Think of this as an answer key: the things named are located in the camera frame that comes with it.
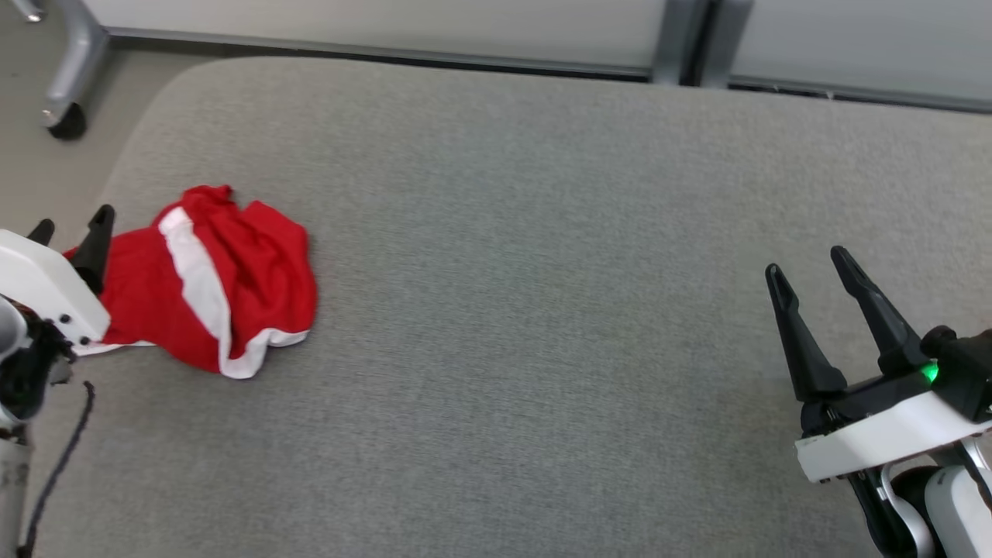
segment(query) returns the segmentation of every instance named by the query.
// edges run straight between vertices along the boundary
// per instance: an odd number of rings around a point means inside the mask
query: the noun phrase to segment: black wheel
[[[86,131],[86,115],[82,113],[82,107],[73,103],[65,112],[65,116],[55,126],[49,127],[52,137],[61,140],[79,139]]]
[[[927,483],[940,469],[935,465],[927,465],[903,471],[892,479],[892,491],[914,507],[927,523],[930,534],[933,535],[934,556],[946,558],[943,545],[940,544],[940,539],[936,538],[936,531],[933,530],[933,523],[930,521],[930,513],[927,512],[927,500],[925,499]]]

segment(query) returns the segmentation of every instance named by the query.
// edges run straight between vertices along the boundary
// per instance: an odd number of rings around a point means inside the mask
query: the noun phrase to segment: white panel
[[[662,0],[86,0],[104,27],[648,67]]]
[[[992,2],[756,0],[732,73],[992,99]]]

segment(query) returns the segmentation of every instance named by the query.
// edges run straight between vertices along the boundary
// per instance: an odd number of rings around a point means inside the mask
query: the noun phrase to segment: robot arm
[[[847,480],[885,556],[970,557],[992,551],[992,472],[975,436],[992,429],[992,331],[959,340],[941,326],[921,341],[841,246],[830,252],[861,306],[882,375],[848,386],[799,314],[782,269],[765,272],[803,436],[806,476]],[[939,467],[892,478],[892,466],[929,455]]]
[[[113,208],[100,208],[70,259],[48,248],[50,220],[27,237],[0,230],[0,557],[30,554],[18,551],[28,425],[49,385],[68,381],[72,348],[99,341],[110,325],[97,295],[113,221]]]

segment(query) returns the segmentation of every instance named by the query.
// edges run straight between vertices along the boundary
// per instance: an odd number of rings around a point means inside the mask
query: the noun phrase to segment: silver metal leg
[[[28,23],[38,23],[45,19],[45,9],[42,8],[37,0],[12,0],[14,2],[14,7],[18,9],[19,12],[24,14],[24,19]]]
[[[59,124],[79,101],[110,40],[82,0],[56,0],[56,3],[62,8],[68,42],[59,71],[49,86],[48,104],[42,111],[42,124],[47,128]]]

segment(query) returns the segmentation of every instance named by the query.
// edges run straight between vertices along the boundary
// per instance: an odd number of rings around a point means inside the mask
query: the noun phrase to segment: red cloth
[[[115,236],[101,302],[103,352],[157,345],[204,370],[251,377],[266,347],[306,337],[316,309],[307,232],[275,209],[245,210],[231,188],[198,186],[151,226]]]

